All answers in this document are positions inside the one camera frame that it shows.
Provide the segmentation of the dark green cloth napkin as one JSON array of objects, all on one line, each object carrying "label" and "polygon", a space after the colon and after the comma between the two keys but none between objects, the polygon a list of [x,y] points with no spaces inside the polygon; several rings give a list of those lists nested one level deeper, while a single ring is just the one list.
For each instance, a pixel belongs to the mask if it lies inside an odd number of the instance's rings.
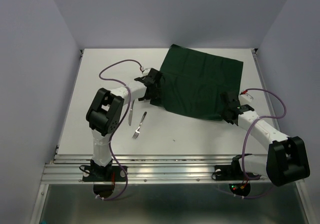
[{"label": "dark green cloth napkin", "polygon": [[221,93],[238,92],[244,63],[171,45],[160,67],[160,95],[150,104],[197,119],[221,121]]}]

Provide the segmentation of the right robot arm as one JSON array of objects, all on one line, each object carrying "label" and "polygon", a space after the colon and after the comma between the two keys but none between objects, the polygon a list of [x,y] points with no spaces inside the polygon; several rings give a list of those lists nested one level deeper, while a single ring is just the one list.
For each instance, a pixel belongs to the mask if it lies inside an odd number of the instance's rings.
[{"label": "right robot arm", "polygon": [[259,116],[249,105],[240,101],[247,90],[237,94],[224,92],[221,96],[223,110],[221,116],[224,121],[235,124],[246,131],[244,141],[249,136],[258,141],[267,151],[266,157],[246,153],[246,143],[240,155],[232,158],[229,165],[215,167],[216,180],[256,180],[267,177],[275,186],[282,186],[291,182],[308,178],[310,166],[304,141],[296,136],[290,137],[268,124],[266,116]]}]

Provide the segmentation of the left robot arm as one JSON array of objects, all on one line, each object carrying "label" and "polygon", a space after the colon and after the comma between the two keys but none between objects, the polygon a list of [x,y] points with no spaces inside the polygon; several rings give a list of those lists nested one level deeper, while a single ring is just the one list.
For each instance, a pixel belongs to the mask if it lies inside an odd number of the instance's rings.
[{"label": "left robot arm", "polygon": [[[160,82],[162,73],[150,68],[141,77],[123,87],[107,90],[98,89],[86,114],[86,120],[93,137],[93,155],[91,166],[94,166],[94,175],[101,181],[111,176],[112,154],[110,138],[120,125],[121,117],[128,113],[133,101],[149,101],[160,97]],[[122,109],[127,106],[125,114]]]}]

